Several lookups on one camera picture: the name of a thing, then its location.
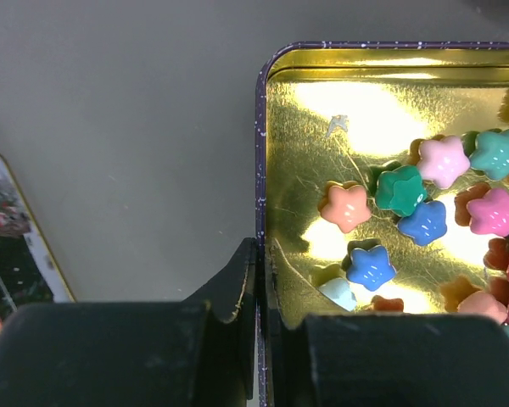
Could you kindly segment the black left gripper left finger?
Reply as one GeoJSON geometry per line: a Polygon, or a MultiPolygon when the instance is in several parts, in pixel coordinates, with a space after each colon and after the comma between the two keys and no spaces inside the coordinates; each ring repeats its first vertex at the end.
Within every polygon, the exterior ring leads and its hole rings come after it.
{"type": "Polygon", "coordinates": [[[257,243],[180,302],[31,304],[0,332],[0,406],[244,406],[257,243]]]}

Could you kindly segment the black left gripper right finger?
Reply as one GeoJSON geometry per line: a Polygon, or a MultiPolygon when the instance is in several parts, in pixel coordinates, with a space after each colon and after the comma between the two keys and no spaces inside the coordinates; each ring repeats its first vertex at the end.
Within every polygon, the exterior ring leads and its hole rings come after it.
{"type": "Polygon", "coordinates": [[[474,315],[351,314],[263,260],[260,400],[270,406],[509,406],[509,337],[474,315]]]}

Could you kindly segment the speckled tin pastel star candies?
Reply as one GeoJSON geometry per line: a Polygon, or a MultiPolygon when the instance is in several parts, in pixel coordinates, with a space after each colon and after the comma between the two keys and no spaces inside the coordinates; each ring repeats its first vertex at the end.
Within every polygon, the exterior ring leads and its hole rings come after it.
{"type": "Polygon", "coordinates": [[[426,247],[397,230],[397,214],[372,216],[342,233],[318,212],[326,185],[352,182],[374,194],[377,176],[414,165],[425,139],[457,136],[471,153],[480,131],[509,129],[509,42],[298,42],[276,53],[256,87],[256,237],[260,245],[261,329],[268,378],[285,376],[291,347],[282,329],[310,314],[340,314],[320,286],[344,276],[353,242],[376,239],[397,271],[378,295],[410,314],[442,313],[473,288],[498,285],[502,264],[486,260],[509,240],[456,223],[468,190],[509,192],[470,170],[447,189],[425,183],[446,209],[447,232],[426,247]]]}

